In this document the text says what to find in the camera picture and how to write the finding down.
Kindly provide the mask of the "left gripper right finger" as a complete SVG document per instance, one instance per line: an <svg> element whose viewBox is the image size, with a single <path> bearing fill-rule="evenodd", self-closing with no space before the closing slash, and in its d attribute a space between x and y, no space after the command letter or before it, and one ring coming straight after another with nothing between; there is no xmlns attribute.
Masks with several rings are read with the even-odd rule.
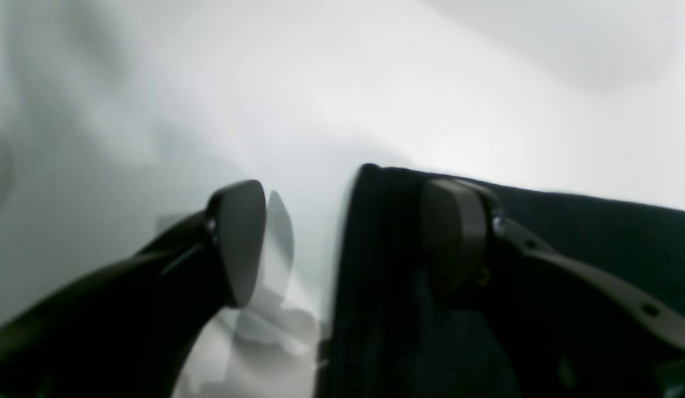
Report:
<svg viewBox="0 0 685 398"><path fill-rule="evenodd" d="M438 304L491 327L524 397L685 397L685 317L554 250L490 189L432 179L421 240Z"/></svg>

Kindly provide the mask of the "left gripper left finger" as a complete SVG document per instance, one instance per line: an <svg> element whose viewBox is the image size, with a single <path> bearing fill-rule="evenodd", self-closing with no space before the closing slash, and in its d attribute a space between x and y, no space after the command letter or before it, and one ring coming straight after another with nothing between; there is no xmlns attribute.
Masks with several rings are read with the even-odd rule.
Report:
<svg viewBox="0 0 685 398"><path fill-rule="evenodd" d="M257 283L262 184L214 192L136 254L0 327L0 397L170 397L201 330Z"/></svg>

